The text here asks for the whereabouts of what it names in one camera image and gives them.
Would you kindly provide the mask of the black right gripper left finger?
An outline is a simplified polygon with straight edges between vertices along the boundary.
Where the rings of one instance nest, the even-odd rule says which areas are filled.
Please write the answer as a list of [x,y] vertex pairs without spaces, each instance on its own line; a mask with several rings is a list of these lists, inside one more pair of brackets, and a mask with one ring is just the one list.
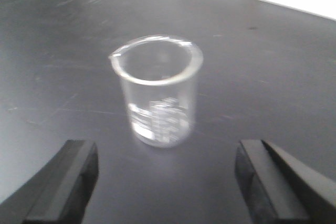
[[81,223],[98,176],[96,143],[67,140],[1,203],[1,223]]

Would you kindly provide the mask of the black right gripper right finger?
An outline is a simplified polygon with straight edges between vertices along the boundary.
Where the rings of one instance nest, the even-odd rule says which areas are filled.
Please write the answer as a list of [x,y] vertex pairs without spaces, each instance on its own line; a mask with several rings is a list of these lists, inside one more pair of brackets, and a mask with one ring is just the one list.
[[253,223],[335,223],[335,181],[272,142],[240,141],[235,177]]

